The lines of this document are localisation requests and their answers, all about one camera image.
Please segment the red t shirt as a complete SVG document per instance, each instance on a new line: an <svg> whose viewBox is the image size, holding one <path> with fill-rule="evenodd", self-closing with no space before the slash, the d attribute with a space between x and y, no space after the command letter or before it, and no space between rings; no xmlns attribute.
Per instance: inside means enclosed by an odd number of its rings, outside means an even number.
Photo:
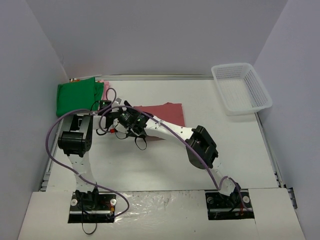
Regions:
<svg viewBox="0 0 320 240"><path fill-rule="evenodd" d="M165 125L167 126L171 123L185 127L184 112L181 103L167 102L162 105L137 105L134 106L134 108L153 116L153 118L165 121Z"/></svg>

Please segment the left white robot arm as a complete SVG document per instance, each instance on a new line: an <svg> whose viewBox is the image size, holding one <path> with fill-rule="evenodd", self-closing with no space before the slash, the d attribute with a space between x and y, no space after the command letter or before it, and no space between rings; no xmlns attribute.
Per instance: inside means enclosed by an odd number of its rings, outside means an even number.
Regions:
<svg viewBox="0 0 320 240"><path fill-rule="evenodd" d="M99 187L93 176L89 159L89 150L92 146L93 130L102 125L106 133L115 131L114 122L125 114L123 108L117 111L106 112L111 108L110 101L101 111L80 108L63 115L62 127L58 137L58 147L71 162L66 167L74 173L76 190L74 200L77 201L72 209L79 208L84 211L98 211L114 207L110 201L99 193Z"/></svg>

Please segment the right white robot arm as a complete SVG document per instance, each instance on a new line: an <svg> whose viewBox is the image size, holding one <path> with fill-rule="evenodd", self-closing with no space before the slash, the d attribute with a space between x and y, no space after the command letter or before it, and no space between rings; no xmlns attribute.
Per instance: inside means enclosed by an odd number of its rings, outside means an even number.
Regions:
<svg viewBox="0 0 320 240"><path fill-rule="evenodd" d="M203 126L192 128L176 125L129 107L119 111L113 126L126 137L143 140L146 137L156 137L185 147L189 162L194 167L208 172L222 196L222 202L233 208L241 203L240 187L228 176L218 159L217 144Z"/></svg>

